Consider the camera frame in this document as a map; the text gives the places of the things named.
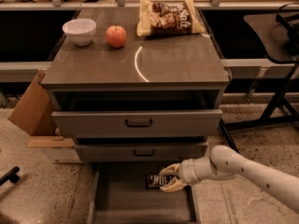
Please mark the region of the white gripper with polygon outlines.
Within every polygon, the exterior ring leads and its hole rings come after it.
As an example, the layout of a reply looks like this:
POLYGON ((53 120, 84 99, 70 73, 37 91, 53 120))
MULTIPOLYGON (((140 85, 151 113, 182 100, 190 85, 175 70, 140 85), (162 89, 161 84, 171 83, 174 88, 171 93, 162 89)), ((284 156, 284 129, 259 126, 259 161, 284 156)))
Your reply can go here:
POLYGON ((173 163, 159 173, 159 175, 174 175, 166 185, 160 187, 164 192, 176 192, 184 189, 187 185, 195 185, 205 178, 205 159, 188 159, 180 164, 173 163))

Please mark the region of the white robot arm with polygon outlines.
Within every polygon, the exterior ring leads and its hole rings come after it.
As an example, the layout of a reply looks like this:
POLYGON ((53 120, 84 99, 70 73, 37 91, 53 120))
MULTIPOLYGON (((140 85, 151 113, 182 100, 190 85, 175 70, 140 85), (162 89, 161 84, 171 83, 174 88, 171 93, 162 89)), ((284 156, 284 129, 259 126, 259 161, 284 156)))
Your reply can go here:
POLYGON ((214 146, 209 155, 184 160, 164 168, 160 175, 173 178, 161 186, 164 192, 175 192, 201 181, 223 180, 241 175, 269 195, 299 213, 299 178, 246 159, 227 146, 214 146))

